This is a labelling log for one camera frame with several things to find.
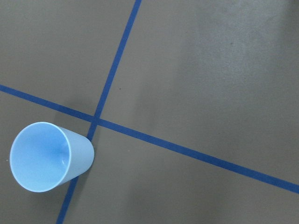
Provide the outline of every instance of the light blue cup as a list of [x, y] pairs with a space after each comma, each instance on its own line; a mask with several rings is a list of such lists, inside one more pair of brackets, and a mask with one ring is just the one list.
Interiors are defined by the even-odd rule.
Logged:
[[23, 188], [45, 192], [87, 171], [93, 158], [93, 146], [86, 137], [48, 122], [37, 122], [15, 138], [10, 168]]

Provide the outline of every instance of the blue tape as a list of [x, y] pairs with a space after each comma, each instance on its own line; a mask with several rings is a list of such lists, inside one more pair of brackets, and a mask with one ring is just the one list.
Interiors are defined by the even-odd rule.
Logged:
[[33, 95], [21, 92], [19, 90], [15, 90], [13, 88], [9, 88], [9, 87], [1, 85], [1, 84], [0, 84], [0, 91], [8, 93], [8, 94], [16, 96], [16, 97], [19, 97], [19, 98], [22, 98], [22, 99], [25, 99], [25, 100], [28, 100], [30, 102], [48, 107], [50, 109], [53, 109], [53, 110], [56, 110], [56, 111], [59, 111], [59, 112], [62, 112], [62, 113], [66, 113], [66, 114], [71, 115], [73, 117], [76, 117], [76, 118], [79, 118], [79, 119], [82, 119], [82, 120], [86, 120], [88, 122], [91, 122], [93, 120], [92, 115], [82, 113], [80, 111], [76, 111], [76, 110], [71, 109], [69, 107], [62, 106], [62, 105], [50, 102], [48, 100], [39, 98], [39, 97], [35, 97]]
[[[141, 4], [141, 1], [142, 0], [136, 0], [135, 1], [133, 9], [132, 9], [131, 14], [130, 14], [130, 17], [128, 19], [127, 25], [126, 25], [125, 30], [123, 32], [123, 35], [122, 35], [119, 47], [118, 47], [118, 49], [116, 51], [113, 63], [111, 65], [111, 69], [109, 71], [107, 80], [105, 82], [105, 86], [104, 86], [103, 92], [101, 94], [99, 103], [97, 105], [97, 109], [96, 109], [96, 111], [94, 113], [94, 117], [93, 117], [93, 119], [91, 121], [89, 130], [88, 130], [87, 138], [90, 141], [92, 141], [92, 139], [93, 139], [93, 136], [94, 136], [94, 133], [95, 133], [95, 130], [96, 130], [96, 127], [97, 127], [98, 119], [100, 118], [100, 116], [102, 114], [105, 102], [106, 102], [107, 97], [108, 97], [108, 93], [110, 91], [110, 88], [111, 88], [114, 76], [115, 76], [117, 68], [118, 68], [118, 65], [120, 63], [122, 53], [123, 53], [123, 51], [124, 51], [124, 49], [126, 47], [127, 40], [128, 40], [129, 34], [131, 32], [132, 26], [134, 24], [134, 20], [135, 20], [135, 18], [137, 16], [138, 9], [139, 9], [139, 6]], [[75, 181], [74, 184], [72, 184], [72, 183], [70, 184], [70, 186], [68, 188], [68, 191], [66, 193], [64, 202], [62, 204], [61, 210], [59, 212], [56, 224], [62, 224], [63, 223], [65, 215], [66, 215], [66, 212], [67, 212], [68, 207], [69, 207], [69, 204], [71, 202], [71, 198], [72, 198], [72, 195], [74, 193], [76, 184], [77, 184], [77, 180]]]
[[294, 192], [297, 194], [299, 193], [299, 185], [297, 185], [297, 184], [287, 182], [287, 181], [278, 179], [276, 177], [254, 171], [252, 169], [242, 167], [242, 166], [236, 165], [234, 163], [227, 162], [225, 160], [221, 160], [221, 159], [218, 159], [216, 157], [213, 157], [213, 156], [210, 156], [210, 155], [207, 155], [204, 153], [197, 152], [195, 150], [171, 143], [169, 141], [165, 141], [163, 139], [159, 139], [159, 138], [150, 136], [148, 134], [144, 134], [139, 131], [135, 131], [133, 129], [112, 123], [110, 121], [99, 119], [98, 125], [106, 127], [111, 130], [114, 130], [116, 132], [120, 132], [120, 133], [128, 135], [128, 136], [131, 136], [133, 138], [140, 139], [142, 141], [146, 141], [146, 142], [154, 144], [156, 146], [160, 146], [160, 147], [169, 149], [173, 152], [177, 152], [177, 153], [192, 157], [194, 159], [212, 164], [214, 166], [218, 166], [220, 168], [227, 169], [232, 172], [256, 179], [258, 181], [268, 183], [273, 186], [276, 186], [276, 187], [279, 187], [279, 188], [282, 188], [282, 189], [285, 189], [285, 190], [288, 190], [288, 191], [291, 191], [291, 192]]

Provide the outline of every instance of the gray surface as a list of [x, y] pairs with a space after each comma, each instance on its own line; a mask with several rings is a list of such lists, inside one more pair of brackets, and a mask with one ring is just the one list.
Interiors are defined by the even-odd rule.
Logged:
[[[0, 84], [93, 114], [133, 1], [0, 3]], [[298, 181], [299, 3], [144, 1], [102, 118]], [[0, 217], [55, 223], [68, 184], [13, 179], [11, 143], [48, 121], [89, 123], [0, 92]], [[298, 195], [97, 128], [65, 223], [297, 224]]]

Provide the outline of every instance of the white cup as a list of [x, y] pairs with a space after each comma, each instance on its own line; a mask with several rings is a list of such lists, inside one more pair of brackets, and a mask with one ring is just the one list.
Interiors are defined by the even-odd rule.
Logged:
[[10, 168], [25, 189], [45, 192], [87, 171], [94, 149], [84, 136], [48, 122], [33, 123], [15, 138]]

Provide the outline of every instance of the cup opening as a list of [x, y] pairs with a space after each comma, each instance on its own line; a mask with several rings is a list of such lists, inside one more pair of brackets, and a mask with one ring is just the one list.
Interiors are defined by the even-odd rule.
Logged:
[[24, 128], [10, 152], [10, 166], [16, 181], [33, 192], [44, 192], [59, 185], [69, 163], [70, 145], [65, 134], [47, 122]]

